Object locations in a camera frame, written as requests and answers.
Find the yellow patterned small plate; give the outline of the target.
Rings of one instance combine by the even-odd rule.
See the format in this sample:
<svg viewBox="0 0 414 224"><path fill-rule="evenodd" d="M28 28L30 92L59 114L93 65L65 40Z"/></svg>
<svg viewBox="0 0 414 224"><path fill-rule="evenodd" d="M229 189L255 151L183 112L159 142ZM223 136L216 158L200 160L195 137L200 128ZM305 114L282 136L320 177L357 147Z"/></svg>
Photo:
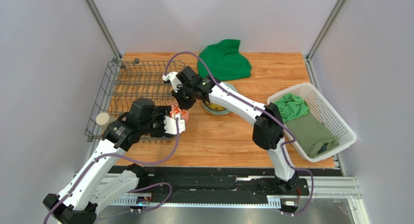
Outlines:
<svg viewBox="0 0 414 224"><path fill-rule="evenodd" d="M213 110L213 111L225 111L226 110L225 107L215 104L215 103L204 101L204 104L208 109Z"/></svg>

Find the white orange patterned bowl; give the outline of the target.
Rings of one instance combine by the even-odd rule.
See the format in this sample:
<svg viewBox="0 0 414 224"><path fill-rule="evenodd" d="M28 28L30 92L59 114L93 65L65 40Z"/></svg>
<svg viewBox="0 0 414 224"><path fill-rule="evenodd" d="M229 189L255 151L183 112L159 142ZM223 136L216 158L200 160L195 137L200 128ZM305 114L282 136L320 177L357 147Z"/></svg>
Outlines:
<svg viewBox="0 0 414 224"><path fill-rule="evenodd" d="M183 119L185 122L189 119L189 111L185 109L181 109L178 105L178 103L170 103L169 106L171 107L170 111L170 117L175 119L176 115L179 115L181 119Z"/></svg>

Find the light blue flower plate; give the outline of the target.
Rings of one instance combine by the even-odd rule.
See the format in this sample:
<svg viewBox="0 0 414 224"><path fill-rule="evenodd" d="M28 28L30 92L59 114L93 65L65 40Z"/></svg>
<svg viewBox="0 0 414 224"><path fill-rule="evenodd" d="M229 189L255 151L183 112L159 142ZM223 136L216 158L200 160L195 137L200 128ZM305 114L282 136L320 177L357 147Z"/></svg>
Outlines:
<svg viewBox="0 0 414 224"><path fill-rule="evenodd" d="M202 108L209 114L214 116L224 116L231 113L230 110L223 106L201 100Z"/></svg>

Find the beige cup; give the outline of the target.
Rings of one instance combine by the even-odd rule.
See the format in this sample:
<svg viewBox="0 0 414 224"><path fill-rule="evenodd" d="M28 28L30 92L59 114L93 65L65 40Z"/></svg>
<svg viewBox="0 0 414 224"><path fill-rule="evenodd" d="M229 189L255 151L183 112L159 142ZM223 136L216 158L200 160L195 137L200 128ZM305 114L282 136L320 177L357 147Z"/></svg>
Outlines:
<svg viewBox="0 0 414 224"><path fill-rule="evenodd" d="M116 120L116 117L108 114L107 112L99 113L95 118L96 124L101 127L102 131L105 131L108 125Z"/></svg>

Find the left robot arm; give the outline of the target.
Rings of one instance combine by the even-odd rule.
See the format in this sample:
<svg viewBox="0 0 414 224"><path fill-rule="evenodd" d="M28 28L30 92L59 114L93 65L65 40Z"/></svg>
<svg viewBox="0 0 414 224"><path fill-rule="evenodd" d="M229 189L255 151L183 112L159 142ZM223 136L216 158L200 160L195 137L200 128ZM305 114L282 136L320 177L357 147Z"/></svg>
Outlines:
<svg viewBox="0 0 414 224"><path fill-rule="evenodd" d="M144 165L158 165L173 153L156 162L143 162L125 156L143 135L175 137L185 131L181 114L171 115L172 107L156 106L152 100L137 99L128 112L106 124L95 152L77 175L57 194L43 200L48 214L62 224L93 224L99 214L126 193L150 192L167 182L150 184Z"/></svg>

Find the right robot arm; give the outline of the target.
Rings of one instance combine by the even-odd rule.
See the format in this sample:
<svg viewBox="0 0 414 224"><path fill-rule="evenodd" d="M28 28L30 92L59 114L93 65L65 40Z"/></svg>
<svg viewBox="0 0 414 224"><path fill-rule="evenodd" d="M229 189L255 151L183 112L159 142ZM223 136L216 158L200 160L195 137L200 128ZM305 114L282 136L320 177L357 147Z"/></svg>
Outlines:
<svg viewBox="0 0 414 224"><path fill-rule="evenodd" d="M189 66L179 72L165 73L162 79L172 85L171 95L182 110L189 110L198 100L207 101L247 121L253 127L253 142L269 155L276 178L288 190L296 187L299 176L282 149L286 127L275 104L255 102L211 75L202 78Z"/></svg>

